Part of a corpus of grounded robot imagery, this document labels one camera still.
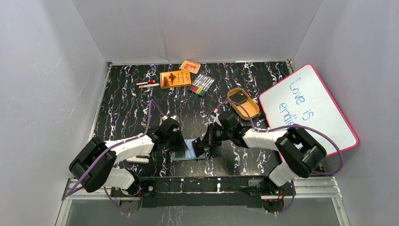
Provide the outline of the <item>green card holder wallet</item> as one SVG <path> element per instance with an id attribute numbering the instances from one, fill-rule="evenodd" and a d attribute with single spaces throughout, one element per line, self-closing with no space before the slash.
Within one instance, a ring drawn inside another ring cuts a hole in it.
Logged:
<path id="1" fill-rule="evenodd" d="M 206 159 L 206 151 L 209 150 L 209 148 L 204 148 L 205 149 L 205 153 L 203 155 L 201 155 L 199 158 L 197 158 L 194 154 L 194 150 L 192 147 L 192 141 L 194 141 L 195 139 L 185 139 L 185 142 L 188 146 L 188 150 L 185 150 L 185 158 L 176 158 L 175 157 L 175 151 L 172 152 L 171 154 L 171 160 L 172 161 L 185 161 L 185 160 L 203 160 Z"/>

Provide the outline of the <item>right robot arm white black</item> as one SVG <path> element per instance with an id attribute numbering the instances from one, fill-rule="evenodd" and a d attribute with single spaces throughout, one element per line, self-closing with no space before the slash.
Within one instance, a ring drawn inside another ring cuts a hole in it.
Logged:
<path id="1" fill-rule="evenodd" d="M 213 114 L 213 119 L 198 144 L 200 148 L 220 146 L 230 140 L 239 147 L 265 148 L 281 154 L 284 161 L 259 185 L 271 195 L 277 195 L 291 180 L 308 178 L 327 155 L 325 148 L 304 128 L 289 126 L 275 132 L 262 131 L 226 112 Z"/>

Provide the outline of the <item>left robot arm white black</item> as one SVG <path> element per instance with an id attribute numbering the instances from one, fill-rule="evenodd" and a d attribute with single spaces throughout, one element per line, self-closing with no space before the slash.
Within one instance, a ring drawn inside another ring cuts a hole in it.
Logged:
<path id="1" fill-rule="evenodd" d="M 139 176 L 115 165 L 131 158 L 135 159 L 135 163 L 148 163 L 149 160 L 144 157 L 163 145 L 182 150 L 187 148 L 177 116 L 164 116 L 159 126 L 146 133 L 109 144 L 98 137 L 92 138 L 71 162 L 69 171 L 81 180 L 82 187 L 88 193 L 105 186 L 119 188 L 127 195 L 135 196 L 141 191 Z"/>

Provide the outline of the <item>black credit cards stack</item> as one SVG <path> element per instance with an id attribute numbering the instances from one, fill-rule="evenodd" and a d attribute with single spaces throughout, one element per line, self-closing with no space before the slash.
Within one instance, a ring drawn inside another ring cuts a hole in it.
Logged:
<path id="1" fill-rule="evenodd" d="M 243 91 L 238 91 L 230 96 L 230 100 L 234 103 L 242 105 L 247 102 L 248 97 Z"/>

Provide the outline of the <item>black VIP credit card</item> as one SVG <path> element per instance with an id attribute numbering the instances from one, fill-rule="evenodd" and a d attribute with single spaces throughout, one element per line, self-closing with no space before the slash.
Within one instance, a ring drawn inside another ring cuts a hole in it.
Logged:
<path id="1" fill-rule="evenodd" d="M 176 151 L 175 157 L 176 158 L 185 158 L 185 151 Z"/>

